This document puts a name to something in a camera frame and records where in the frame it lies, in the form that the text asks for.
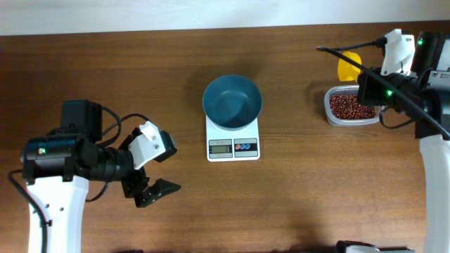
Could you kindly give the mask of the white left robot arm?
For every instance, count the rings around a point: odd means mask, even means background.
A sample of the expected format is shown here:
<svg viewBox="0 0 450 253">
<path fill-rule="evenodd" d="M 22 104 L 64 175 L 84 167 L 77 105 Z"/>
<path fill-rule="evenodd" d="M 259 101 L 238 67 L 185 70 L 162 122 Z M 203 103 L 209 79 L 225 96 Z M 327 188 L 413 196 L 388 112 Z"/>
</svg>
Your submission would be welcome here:
<svg viewBox="0 0 450 253">
<path fill-rule="evenodd" d="M 82 217 L 89 184 L 105 187 L 118 181 L 126 198 L 145 208 L 180 190 L 158 179 L 150 185 L 144 166 L 163 162 L 177 152 L 173 138 L 149 119 L 114 148 L 117 136 L 104 141 L 103 113 L 122 128 L 123 119 L 111 109 L 89 100 L 65 101 L 60 126 L 30 139 L 22 150 L 20 192 L 30 205 L 29 252 L 80 252 Z"/>
</svg>

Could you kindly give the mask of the white digital kitchen scale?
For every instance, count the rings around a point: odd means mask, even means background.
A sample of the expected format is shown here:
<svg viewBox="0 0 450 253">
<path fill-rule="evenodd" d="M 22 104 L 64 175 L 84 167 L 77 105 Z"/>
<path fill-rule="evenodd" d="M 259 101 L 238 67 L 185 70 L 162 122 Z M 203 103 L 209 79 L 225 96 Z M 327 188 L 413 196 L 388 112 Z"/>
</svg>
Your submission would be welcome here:
<svg viewBox="0 0 450 253">
<path fill-rule="evenodd" d="M 258 160 L 261 155 L 258 120 L 241 129 L 225 129 L 206 117 L 209 162 Z"/>
</svg>

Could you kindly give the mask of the clear plastic container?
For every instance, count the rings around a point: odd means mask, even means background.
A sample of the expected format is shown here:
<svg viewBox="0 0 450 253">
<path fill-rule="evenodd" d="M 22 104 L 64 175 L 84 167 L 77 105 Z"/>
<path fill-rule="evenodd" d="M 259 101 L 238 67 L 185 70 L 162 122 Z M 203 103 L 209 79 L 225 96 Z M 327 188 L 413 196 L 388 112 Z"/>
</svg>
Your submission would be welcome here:
<svg viewBox="0 0 450 253">
<path fill-rule="evenodd" d="M 359 90 L 359 85 L 347 85 L 347 86 L 336 86 L 331 88 L 324 97 L 324 105 L 326 111 L 326 118 L 330 125 L 337 127 L 352 127 L 352 126 L 362 126 L 367 124 L 374 124 L 379 122 L 379 113 L 382 110 L 380 106 L 371 106 L 375 109 L 375 117 L 372 119 L 338 119 L 335 117 L 330 109 L 329 98 L 332 95 L 357 95 Z"/>
</svg>

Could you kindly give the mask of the teal plastic bowl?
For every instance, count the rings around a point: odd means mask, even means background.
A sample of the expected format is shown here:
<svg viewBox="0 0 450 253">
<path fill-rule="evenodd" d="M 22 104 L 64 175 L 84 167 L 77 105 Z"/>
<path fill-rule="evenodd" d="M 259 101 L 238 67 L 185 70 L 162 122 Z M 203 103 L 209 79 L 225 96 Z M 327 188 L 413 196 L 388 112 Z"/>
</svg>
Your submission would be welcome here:
<svg viewBox="0 0 450 253">
<path fill-rule="evenodd" d="M 237 131 L 259 117 L 263 98 L 258 86 L 247 77 L 228 74 L 212 81 L 202 97 L 206 117 L 218 127 Z"/>
</svg>

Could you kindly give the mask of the yellow plastic scoop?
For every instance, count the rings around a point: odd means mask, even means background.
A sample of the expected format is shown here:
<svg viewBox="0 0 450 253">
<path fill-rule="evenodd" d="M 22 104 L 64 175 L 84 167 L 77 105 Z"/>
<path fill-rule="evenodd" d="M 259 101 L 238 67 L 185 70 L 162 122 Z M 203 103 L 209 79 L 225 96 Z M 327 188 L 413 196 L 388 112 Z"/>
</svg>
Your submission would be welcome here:
<svg viewBox="0 0 450 253">
<path fill-rule="evenodd" d="M 358 64 L 362 64 L 361 57 L 357 53 L 345 51 L 343 53 L 343 56 L 348 57 L 349 59 L 355 61 Z M 353 66 L 352 64 L 348 63 L 343 59 L 339 59 L 337 65 L 337 75 L 338 79 L 341 82 L 356 81 L 360 73 L 361 70 L 359 68 Z"/>
</svg>

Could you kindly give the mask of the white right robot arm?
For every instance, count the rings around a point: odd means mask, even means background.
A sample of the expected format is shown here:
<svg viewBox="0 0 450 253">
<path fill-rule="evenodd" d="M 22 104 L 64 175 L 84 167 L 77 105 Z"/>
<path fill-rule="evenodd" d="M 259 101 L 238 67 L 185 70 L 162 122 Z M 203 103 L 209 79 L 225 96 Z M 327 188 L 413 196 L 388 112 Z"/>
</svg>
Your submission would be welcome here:
<svg viewBox="0 0 450 253">
<path fill-rule="evenodd" d="M 426 180 L 426 252 L 449 251 L 449 35 L 385 34 L 381 67 L 361 73 L 357 99 L 406 114 L 415 124 Z"/>
</svg>

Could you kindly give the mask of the red beans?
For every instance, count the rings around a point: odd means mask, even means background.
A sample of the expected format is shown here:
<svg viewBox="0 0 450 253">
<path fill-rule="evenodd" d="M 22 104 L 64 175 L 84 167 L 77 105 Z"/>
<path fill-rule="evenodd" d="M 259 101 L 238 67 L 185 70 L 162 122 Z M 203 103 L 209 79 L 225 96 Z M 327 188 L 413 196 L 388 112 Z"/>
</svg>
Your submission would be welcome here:
<svg viewBox="0 0 450 253">
<path fill-rule="evenodd" d="M 332 95 L 329 103 L 332 114 L 338 119 L 357 120 L 375 117 L 375 109 L 359 104 L 357 95 Z"/>
</svg>

